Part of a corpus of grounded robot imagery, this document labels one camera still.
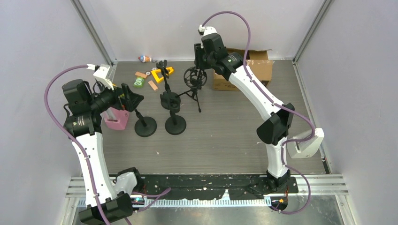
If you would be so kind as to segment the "black mic stand wide clip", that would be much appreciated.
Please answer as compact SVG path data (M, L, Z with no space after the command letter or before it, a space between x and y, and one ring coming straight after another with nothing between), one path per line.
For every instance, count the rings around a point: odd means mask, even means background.
M160 94L161 106L169 110L170 117L165 122L165 129L171 135L179 135L186 129L186 121L182 116L177 115L180 112L181 99L174 92L163 92Z

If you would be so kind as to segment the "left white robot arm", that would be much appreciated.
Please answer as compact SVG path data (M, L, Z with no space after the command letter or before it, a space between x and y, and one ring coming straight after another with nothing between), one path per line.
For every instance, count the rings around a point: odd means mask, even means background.
M62 90L68 106L63 127L78 154L85 186L86 209L79 212L80 221L106 225L128 218L134 211L130 195L139 183L138 171L125 169L118 173L116 184L111 182L103 153L101 114L110 107L133 112L144 97L125 83L95 94L82 79L64 84Z

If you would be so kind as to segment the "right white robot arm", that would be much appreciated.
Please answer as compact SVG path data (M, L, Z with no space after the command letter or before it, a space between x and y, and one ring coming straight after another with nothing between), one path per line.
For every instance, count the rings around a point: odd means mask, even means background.
M268 168L265 183L267 187L276 191L282 188L290 178L290 170L284 166L286 160L283 142L287 140L289 128L293 119L294 106L285 106L282 101L273 96L258 80L244 58L238 53L228 53L222 37L217 33L206 34L201 31L200 44L195 44L195 65L197 68L213 69L226 81L235 85L254 105L263 119L256 133L265 143Z

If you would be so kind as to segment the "black tripod shock mount stand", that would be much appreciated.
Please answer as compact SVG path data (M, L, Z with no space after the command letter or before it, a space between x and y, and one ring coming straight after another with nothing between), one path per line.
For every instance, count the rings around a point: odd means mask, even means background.
M184 73L184 83L190 89L185 91L178 96L187 95L189 98L197 102L198 112L201 113L201 108L198 99L198 91L202 89L202 87L207 82L207 73L202 69L197 69L196 67L188 68Z

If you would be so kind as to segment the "black mic stand front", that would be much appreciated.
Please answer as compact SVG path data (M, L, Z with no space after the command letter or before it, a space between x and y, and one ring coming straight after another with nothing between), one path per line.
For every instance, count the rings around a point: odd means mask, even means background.
M138 121L134 126L136 134L141 137L149 137L153 135L157 129L156 120L149 116L142 116L137 109L135 109L134 112L138 118Z

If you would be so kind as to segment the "black mic stand round base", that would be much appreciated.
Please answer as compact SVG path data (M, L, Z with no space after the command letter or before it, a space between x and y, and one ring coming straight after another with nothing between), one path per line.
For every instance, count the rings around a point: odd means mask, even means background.
M156 64L156 67L161 70L161 74L165 82L165 91L160 94L161 106L164 109L171 110L174 113L177 113L179 112L180 101L178 95L171 91L170 85L168 84L169 71L167 70L167 61L159 61Z

